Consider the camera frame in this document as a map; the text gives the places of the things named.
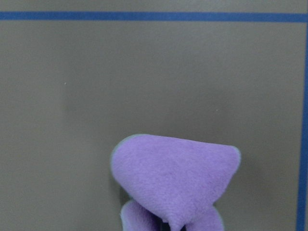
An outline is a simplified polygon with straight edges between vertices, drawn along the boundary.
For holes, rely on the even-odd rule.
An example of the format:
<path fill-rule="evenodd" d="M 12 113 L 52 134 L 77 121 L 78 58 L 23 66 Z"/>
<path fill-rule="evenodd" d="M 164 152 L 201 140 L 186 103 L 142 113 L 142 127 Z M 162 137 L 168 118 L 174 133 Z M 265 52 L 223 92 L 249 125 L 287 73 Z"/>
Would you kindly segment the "purple cloth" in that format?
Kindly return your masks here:
<path fill-rule="evenodd" d="M 241 161 L 230 145 L 148 134 L 132 135 L 113 150 L 111 172 L 131 199 L 121 209 L 125 231 L 222 231 L 214 203 Z"/>

